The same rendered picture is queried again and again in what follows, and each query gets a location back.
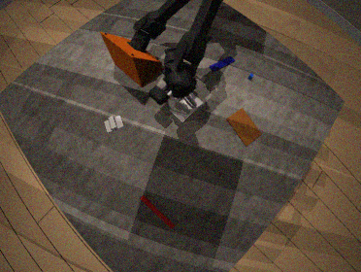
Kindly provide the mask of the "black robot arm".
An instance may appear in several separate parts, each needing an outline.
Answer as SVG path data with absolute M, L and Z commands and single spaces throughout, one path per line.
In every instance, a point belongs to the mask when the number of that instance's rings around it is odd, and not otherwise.
M 157 11 L 148 12 L 135 22 L 136 30 L 131 42 L 127 42 L 134 50 L 146 53 L 150 39 L 156 39 L 166 31 L 167 20 L 190 0 L 167 0 Z M 191 78 L 200 61 L 204 58 L 207 47 L 207 35 L 223 0 L 203 0 L 192 27 L 181 37 L 176 48 L 166 49 L 164 66 L 172 95 L 183 99 L 196 88 L 195 78 Z M 142 31 L 142 30 L 144 31 Z M 147 33 L 146 33 L 146 32 Z M 190 62 L 190 65 L 183 60 Z

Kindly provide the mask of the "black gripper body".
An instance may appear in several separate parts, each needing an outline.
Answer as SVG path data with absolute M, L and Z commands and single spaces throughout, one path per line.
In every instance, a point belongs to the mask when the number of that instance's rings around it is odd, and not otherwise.
M 168 100 L 169 96 L 167 93 L 171 90 L 165 70 L 162 71 L 162 74 L 165 75 L 165 77 L 163 78 L 165 85 L 162 88 L 157 85 L 149 91 L 149 96 L 154 100 L 154 102 L 158 103 L 159 105 L 162 105 L 166 100 Z M 194 74 L 190 73 L 191 78 L 193 78 L 195 74 L 196 71 Z

